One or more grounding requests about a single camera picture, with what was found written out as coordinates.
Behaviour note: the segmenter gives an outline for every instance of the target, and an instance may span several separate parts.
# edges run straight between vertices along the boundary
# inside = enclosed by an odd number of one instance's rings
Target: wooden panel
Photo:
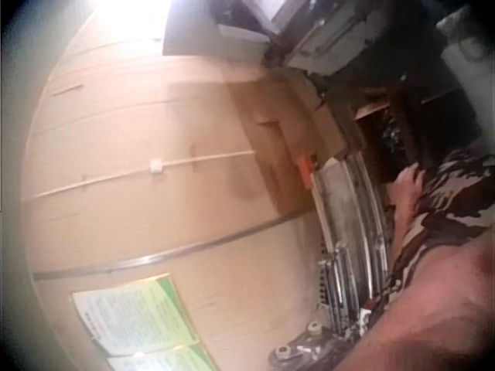
[[[249,149],[237,112],[225,97],[109,111],[32,135],[24,196],[146,169],[152,158],[172,161]]]
[[[251,156],[47,196],[30,202],[26,214],[34,271],[146,256],[278,215]]]
[[[130,40],[161,39],[168,5],[163,0],[100,2],[90,21],[67,48],[65,57]]]
[[[131,61],[161,55],[161,39],[130,40],[101,48],[83,50],[78,54],[66,56],[62,59],[52,72],[51,80],[98,66],[122,64],[123,62],[130,63]]]
[[[244,132],[256,151],[256,159],[271,199],[283,214],[312,205],[311,195],[305,190],[295,166],[297,158],[294,158],[309,148],[304,144],[308,130],[303,126],[304,123],[295,125],[297,113],[300,116],[301,112],[297,107],[290,108],[290,102],[283,95],[276,97],[276,94],[283,92],[274,91],[272,82],[263,80],[264,75],[256,66],[228,64],[224,67],[228,90]],[[269,115],[273,115],[271,123],[260,124],[258,121],[256,107],[259,107],[260,97],[266,100],[264,107],[270,108]]]
[[[50,82],[33,123],[33,134],[143,104],[214,96],[223,96],[229,101],[218,67],[212,63],[170,58],[165,62],[134,62],[122,70],[92,70],[78,78],[71,74],[63,82]],[[69,78],[73,81],[64,86]]]
[[[299,97],[306,110],[311,114],[312,122],[323,140],[328,158],[342,157],[347,149],[346,142],[329,106],[327,104],[322,105],[316,89],[302,75],[302,72],[286,70],[284,76],[287,78],[292,92]],[[319,160],[325,163],[328,158],[320,158]]]
[[[156,266],[36,283],[45,313],[83,369],[109,370],[71,304],[70,292],[109,288],[171,273],[193,325],[222,371],[268,369],[273,348],[313,319],[317,301],[318,220],[281,226]]]

